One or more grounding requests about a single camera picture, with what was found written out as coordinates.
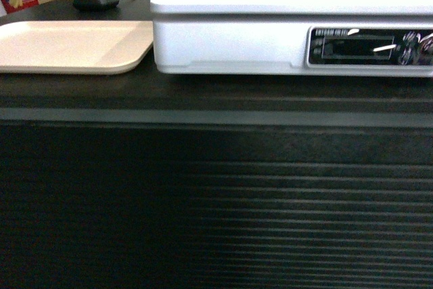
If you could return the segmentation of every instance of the scale weighing platform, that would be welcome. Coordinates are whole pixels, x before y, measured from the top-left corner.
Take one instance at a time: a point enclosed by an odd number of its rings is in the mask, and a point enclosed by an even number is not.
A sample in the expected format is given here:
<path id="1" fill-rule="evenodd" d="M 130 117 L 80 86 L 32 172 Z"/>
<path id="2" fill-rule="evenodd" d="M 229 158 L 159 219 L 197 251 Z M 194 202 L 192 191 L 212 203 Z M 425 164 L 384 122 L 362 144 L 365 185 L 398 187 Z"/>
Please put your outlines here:
<path id="1" fill-rule="evenodd" d="M 159 71 L 433 76 L 433 0 L 151 0 Z"/>

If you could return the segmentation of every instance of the white scale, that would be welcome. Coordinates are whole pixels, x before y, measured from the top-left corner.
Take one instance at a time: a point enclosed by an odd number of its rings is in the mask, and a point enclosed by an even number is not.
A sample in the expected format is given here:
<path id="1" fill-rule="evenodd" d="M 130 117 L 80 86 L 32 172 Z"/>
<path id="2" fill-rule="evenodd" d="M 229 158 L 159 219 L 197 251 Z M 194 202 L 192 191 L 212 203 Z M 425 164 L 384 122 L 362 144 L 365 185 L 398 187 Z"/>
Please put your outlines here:
<path id="1" fill-rule="evenodd" d="M 433 76 L 433 0 L 151 0 L 159 71 Z"/>

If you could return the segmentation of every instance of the dark countertop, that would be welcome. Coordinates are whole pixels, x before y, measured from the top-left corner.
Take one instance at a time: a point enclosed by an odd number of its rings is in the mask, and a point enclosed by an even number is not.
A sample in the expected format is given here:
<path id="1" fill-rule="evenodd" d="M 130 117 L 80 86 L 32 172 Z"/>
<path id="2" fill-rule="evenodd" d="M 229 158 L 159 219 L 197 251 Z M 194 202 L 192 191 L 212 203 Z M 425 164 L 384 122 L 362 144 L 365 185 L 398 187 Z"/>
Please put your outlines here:
<path id="1" fill-rule="evenodd" d="M 150 2 L 124 0 L 116 9 L 89 13 L 75 10 L 71 1 L 52 1 L 4 16 L 0 25 L 88 19 L 151 20 Z M 2 74 L 0 120 L 10 119 L 7 110 L 12 108 L 427 114 L 430 119 L 433 83 L 378 77 L 167 75 L 157 71 L 150 51 L 136 69 L 114 76 Z"/>

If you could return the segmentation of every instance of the beige tray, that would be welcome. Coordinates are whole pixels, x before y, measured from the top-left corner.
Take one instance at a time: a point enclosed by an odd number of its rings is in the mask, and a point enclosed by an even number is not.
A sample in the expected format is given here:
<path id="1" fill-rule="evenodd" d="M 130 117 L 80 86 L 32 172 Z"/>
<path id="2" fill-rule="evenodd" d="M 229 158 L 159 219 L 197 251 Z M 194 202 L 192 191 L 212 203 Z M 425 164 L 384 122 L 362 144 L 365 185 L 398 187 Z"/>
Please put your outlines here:
<path id="1" fill-rule="evenodd" d="M 0 72 L 120 74 L 152 44 L 152 22 L 11 23 L 0 26 Z"/>

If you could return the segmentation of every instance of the lcd display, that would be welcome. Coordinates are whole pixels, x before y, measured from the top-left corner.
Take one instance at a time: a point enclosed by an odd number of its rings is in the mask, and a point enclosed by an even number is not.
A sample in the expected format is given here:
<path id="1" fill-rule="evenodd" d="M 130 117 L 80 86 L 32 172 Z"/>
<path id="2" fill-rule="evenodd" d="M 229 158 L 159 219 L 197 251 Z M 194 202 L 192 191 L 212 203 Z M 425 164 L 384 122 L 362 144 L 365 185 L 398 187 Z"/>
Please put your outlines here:
<path id="1" fill-rule="evenodd" d="M 393 37 L 325 37 L 322 58 L 388 60 L 393 40 Z"/>

